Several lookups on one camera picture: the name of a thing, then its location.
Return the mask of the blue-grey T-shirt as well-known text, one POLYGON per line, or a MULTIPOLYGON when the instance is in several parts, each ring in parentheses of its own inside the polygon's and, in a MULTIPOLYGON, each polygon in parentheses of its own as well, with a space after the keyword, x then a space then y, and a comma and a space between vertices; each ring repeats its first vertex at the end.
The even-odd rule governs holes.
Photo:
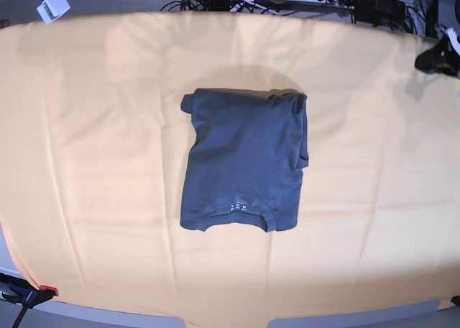
POLYGON ((297 92, 264 98, 198 89, 183 97, 180 107, 196 135, 183 186, 183 228, 237 223, 281 232, 297 225, 309 163, 306 102, 297 92))

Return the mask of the black power adapter brick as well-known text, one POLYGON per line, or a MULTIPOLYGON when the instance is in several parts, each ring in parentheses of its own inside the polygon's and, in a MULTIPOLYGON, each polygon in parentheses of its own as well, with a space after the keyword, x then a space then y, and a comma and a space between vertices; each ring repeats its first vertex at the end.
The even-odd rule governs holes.
POLYGON ((405 3, 398 0, 356 0, 355 15, 360 19, 403 19, 405 3))

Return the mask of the yellow tablecloth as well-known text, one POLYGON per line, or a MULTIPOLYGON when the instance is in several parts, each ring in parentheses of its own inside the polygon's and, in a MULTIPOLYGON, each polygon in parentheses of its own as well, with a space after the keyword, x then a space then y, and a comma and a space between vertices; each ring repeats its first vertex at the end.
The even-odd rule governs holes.
POLYGON ((1 227, 33 285, 189 326, 266 327, 459 293, 459 81, 422 37, 139 13, 1 31, 1 227), (197 88, 307 95, 298 225, 180 226, 197 88))

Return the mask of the blue red bar clamp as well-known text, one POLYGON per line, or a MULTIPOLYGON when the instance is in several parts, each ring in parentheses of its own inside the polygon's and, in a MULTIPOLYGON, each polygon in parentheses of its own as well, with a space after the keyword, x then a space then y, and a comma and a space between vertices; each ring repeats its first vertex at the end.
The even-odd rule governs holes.
POLYGON ((59 292, 54 287, 40 285, 39 288, 35 288, 23 278, 1 273, 1 300, 22 307, 12 328, 19 327, 28 310, 58 296, 59 292))

